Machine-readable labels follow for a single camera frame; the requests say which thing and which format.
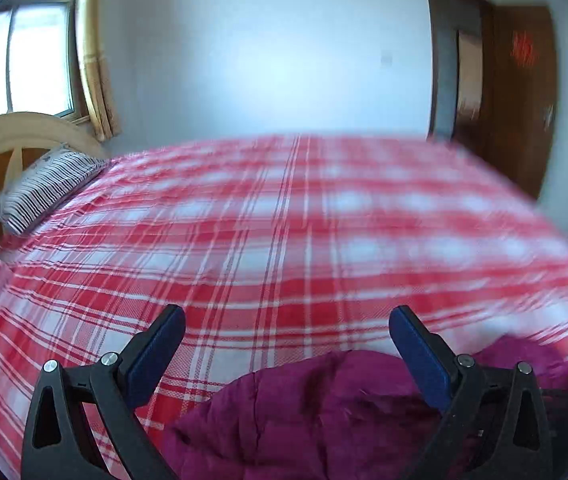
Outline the red white plaid bedsheet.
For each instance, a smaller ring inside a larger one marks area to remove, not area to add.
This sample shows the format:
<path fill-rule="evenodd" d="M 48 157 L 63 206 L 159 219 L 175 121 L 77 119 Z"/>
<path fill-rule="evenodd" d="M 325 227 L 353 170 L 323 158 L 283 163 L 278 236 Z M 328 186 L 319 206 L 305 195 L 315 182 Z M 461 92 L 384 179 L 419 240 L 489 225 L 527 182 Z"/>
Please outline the red white plaid bedsheet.
<path fill-rule="evenodd" d="M 479 159 L 427 141 L 261 136 L 121 156 L 3 237 L 0 260 L 10 478 L 42 364 L 117 351 L 168 304 L 187 329 L 140 415 L 153 439 L 254 370 L 392 352 L 398 304 L 458 352 L 512 335 L 568 365 L 568 237 Z"/>

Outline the window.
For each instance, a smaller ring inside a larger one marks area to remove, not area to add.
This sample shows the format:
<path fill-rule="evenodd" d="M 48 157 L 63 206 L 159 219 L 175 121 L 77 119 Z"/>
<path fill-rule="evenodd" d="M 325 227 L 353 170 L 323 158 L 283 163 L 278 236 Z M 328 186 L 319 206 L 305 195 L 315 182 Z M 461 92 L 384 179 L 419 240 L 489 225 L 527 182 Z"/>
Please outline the window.
<path fill-rule="evenodd" d="M 86 116 L 76 47 L 76 0 L 0 6 L 0 115 Z"/>

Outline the yellow curtain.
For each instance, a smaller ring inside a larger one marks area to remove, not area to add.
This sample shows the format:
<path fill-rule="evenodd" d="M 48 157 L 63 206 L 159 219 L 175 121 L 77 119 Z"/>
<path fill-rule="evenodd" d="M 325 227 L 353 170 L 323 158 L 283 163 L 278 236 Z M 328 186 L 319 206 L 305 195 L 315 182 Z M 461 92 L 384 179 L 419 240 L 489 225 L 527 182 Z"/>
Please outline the yellow curtain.
<path fill-rule="evenodd" d="M 76 44 L 86 110 L 96 139 L 105 142 L 121 127 L 101 36 L 100 2 L 77 0 Z"/>

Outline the dark door frame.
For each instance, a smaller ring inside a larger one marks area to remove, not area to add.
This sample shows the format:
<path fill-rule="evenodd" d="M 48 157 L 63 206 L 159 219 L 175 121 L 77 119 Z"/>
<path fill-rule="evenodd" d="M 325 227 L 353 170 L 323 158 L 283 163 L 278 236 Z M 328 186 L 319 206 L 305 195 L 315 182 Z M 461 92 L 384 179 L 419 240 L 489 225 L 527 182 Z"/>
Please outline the dark door frame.
<path fill-rule="evenodd" d="M 428 0 L 432 43 L 429 136 L 479 154 L 485 146 L 484 40 L 489 0 Z"/>

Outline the magenta puffer down jacket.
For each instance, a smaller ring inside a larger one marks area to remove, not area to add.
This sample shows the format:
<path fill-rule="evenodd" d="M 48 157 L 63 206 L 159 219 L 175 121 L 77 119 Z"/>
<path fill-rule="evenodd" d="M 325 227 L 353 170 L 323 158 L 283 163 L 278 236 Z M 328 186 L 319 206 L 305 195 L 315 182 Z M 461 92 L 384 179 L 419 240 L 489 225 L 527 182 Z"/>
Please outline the magenta puffer down jacket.
<path fill-rule="evenodd" d="M 541 388 L 568 392 L 551 348 L 504 336 L 483 367 L 532 365 Z M 161 454 L 181 479 L 404 479 L 441 422 L 405 363 L 375 351 L 331 352 L 231 382 L 165 428 Z M 480 462 L 478 425 L 448 477 Z"/>

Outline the red double happiness decoration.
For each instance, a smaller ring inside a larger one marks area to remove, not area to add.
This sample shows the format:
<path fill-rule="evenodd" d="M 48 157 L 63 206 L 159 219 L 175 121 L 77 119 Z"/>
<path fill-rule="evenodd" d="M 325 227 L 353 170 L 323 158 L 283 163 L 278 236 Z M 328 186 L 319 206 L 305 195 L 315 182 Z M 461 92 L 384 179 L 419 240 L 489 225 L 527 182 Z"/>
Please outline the red double happiness decoration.
<path fill-rule="evenodd" d="M 538 59 L 534 41 L 525 30 L 514 30 L 512 32 L 512 51 L 510 56 L 515 63 L 522 68 L 532 68 Z"/>

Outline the cream wooden headboard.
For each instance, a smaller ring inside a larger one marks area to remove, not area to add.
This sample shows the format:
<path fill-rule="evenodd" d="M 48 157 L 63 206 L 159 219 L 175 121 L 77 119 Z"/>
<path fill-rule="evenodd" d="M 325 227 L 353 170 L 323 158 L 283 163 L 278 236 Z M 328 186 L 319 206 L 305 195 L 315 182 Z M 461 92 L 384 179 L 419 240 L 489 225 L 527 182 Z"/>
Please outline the cream wooden headboard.
<path fill-rule="evenodd" d="M 68 120 L 41 113 L 0 115 L 0 191 L 41 155 L 60 144 L 92 156 L 107 156 L 92 134 Z"/>

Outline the brown wooden door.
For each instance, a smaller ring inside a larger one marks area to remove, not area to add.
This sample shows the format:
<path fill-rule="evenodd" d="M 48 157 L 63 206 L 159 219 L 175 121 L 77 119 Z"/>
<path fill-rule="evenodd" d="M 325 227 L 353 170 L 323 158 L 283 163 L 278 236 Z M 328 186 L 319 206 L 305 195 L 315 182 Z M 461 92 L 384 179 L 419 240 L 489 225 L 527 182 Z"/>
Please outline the brown wooden door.
<path fill-rule="evenodd" d="M 519 67 L 510 56 L 512 32 L 532 37 L 538 59 Z M 555 29 L 548 6 L 497 6 L 493 12 L 491 107 L 484 157 L 523 193 L 537 200 L 546 176 L 554 140 L 555 116 L 543 128 L 546 107 L 557 106 L 558 60 Z"/>

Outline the striped pillow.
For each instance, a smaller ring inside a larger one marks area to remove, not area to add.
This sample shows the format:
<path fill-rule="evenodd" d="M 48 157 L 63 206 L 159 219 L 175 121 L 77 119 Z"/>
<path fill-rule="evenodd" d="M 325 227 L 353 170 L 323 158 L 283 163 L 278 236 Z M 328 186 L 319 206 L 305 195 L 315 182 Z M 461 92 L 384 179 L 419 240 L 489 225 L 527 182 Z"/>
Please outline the striped pillow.
<path fill-rule="evenodd" d="M 0 192 L 4 231 L 27 234 L 109 164 L 107 158 L 71 150 L 66 144 L 46 152 Z"/>

